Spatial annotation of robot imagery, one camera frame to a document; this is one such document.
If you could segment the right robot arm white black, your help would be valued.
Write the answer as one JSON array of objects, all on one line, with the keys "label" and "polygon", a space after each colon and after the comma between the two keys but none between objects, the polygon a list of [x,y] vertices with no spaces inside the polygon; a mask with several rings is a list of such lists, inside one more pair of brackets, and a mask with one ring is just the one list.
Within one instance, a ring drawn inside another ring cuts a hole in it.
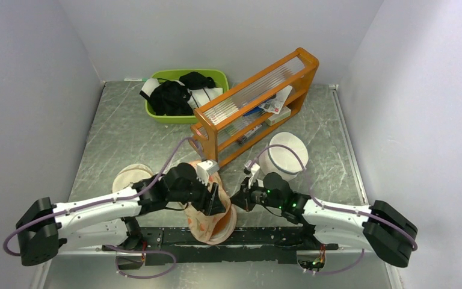
[{"label": "right robot arm white black", "polygon": [[417,227],[389,203],[376,200],[370,206],[323,202],[291,189],[277,173],[262,181],[247,176],[231,201],[244,211],[256,205],[280,210],[282,218],[301,224],[301,243],[307,249],[337,244],[374,252],[395,267],[408,266],[416,244]]}]

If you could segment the floral pink mesh laundry bag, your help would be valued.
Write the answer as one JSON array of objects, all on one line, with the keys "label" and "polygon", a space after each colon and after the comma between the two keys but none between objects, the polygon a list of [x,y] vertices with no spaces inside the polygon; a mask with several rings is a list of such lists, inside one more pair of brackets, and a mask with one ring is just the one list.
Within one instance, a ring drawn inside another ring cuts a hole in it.
[{"label": "floral pink mesh laundry bag", "polygon": [[226,241],[233,233],[236,227],[237,213],[229,195],[223,188],[220,175],[213,173],[209,177],[209,180],[219,185],[218,195],[226,207],[226,213],[206,216],[197,211],[192,205],[189,205],[184,212],[187,217],[189,230],[196,240],[209,245],[218,245]]}]

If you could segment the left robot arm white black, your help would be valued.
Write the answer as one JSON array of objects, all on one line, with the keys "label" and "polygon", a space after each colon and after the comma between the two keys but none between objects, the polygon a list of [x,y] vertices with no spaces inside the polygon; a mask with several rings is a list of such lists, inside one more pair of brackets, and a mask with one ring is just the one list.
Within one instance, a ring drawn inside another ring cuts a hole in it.
[{"label": "left robot arm white black", "polygon": [[16,223],[20,261],[35,266],[62,250],[99,244],[135,250],[144,243],[137,217],[167,210],[170,202],[184,206],[193,236],[209,242],[231,210],[217,170],[210,161],[180,163],[104,196],[57,204],[37,199]]}]

